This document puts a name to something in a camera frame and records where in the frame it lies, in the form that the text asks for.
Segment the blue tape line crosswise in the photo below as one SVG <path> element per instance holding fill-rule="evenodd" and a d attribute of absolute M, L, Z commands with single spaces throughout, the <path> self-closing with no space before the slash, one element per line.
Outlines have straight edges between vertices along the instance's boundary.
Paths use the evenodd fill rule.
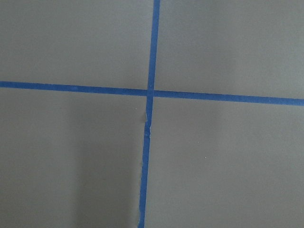
<path fill-rule="evenodd" d="M 1 81 L 0 86 L 3 88 L 95 93 L 95 94 L 110 94 L 110 95 L 132 95 L 132 96 L 148 95 L 148 91 L 144 89 L 100 87 L 100 86 L 60 85 L 60 84 L 42 84 L 42 83 L 9 82 L 9 81 Z M 293 105 L 293 106 L 304 105 L 303 99 L 295 99 L 295 98 L 208 94 L 208 93 L 176 92 L 176 91 L 162 91 L 162 90 L 155 90 L 152 94 L 155 97 L 164 97 L 164 98 L 212 100 L 212 101 L 242 102 L 242 103 L 255 103 L 255 104 L 271 104 L 271 105 L 276 105 L 276 104 Z"/>

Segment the blue tape line lengthwise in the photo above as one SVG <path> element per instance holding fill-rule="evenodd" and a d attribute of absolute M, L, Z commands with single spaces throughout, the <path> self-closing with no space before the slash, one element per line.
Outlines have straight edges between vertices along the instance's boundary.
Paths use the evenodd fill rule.
<path fill-rule="evenodd" d="M 153 2 L 152 31 L 151 31 L 151 42 L 150 42 L 149 71 L 148 71 L 146 109 L 145 109 L 146 121 L 144 126 L 144 135 L 143 135 L 142 172 L 141 172 L 141 185 L 140 185 L 140 196 L 139 196 L 139 219 L 137 224 L 137 227 L 139 228 L 143 228 L 145 226 L 160 5 L 161 5 L 160 0 L 155 0 Z"/>

